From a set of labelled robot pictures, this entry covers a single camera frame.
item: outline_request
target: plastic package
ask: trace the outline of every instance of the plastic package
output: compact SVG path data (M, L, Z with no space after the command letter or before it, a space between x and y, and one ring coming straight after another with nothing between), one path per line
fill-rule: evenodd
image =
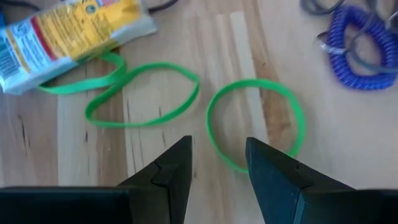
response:
M0 29L0 85L21 94L157 27L141 0L71 0Z

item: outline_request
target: wood grain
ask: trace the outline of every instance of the wood grain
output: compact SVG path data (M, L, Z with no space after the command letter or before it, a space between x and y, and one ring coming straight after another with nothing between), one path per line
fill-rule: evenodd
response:
M42 7L54 1L36 0ZM148 6L160 0L147 0ZM380 9L388 9L384 2ZM10 21L30 12L8 8ZM175 121L152 128L103 129L84 119L86 104L103 90L69 96L30 91L0 94L0 185L116 185L184 135L193 136L193 182L186 223L264 223L248 176L216 155L205 131L205 110L222 86L268 78L291 88L307 115L298 159L357 188L398 187L396 86L365 93L334 78L313 44L328 16L312 17L291 0L180 0L154 15L158 33L118 49L129 68L169 61L201 77L200 97ZM375 60L368 41L361 54ZM95 59L55 80L103 76L113 67ZM173 72L147 72L103 105L96 116L144 121L178 106L193 84ZM217 140L245 166L244 142L255 136L287 150L295 122L283 97L247 89L220 100L213 118Z

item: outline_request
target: barcode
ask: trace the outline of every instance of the barcode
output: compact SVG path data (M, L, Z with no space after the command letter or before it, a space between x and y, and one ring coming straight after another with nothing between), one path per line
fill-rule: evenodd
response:
M0 77L7 79L19 72L19 63L5 37L0 37Z

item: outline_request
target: coiled keychain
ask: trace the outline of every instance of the coiled keychain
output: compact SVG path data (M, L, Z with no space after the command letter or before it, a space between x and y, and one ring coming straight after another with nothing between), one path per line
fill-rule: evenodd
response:
M311 15L325 15L333 12L328 32L321 33L317 38L320 39L324 35L328 37L327 44L322 43L321 48L328 52L330 64L337 79L344 86L357 90L383 90L392 86L398 73L398 38L390 29L391 26L387 26L388 23L377 15L376 0L366 0L371 12L343 3L344 0L339 0L333 7L326 9L316 0L301 0L302 8ZM394 17L390 17L388 21L391 22ZM359 29L359 32L346 48L345 30L349 25ZM367 63L357 54L356 40L364 34L370 36L379 49L381 66ZM356 63L377 74L366 76L354 73L347 61L347 54L351 54Z

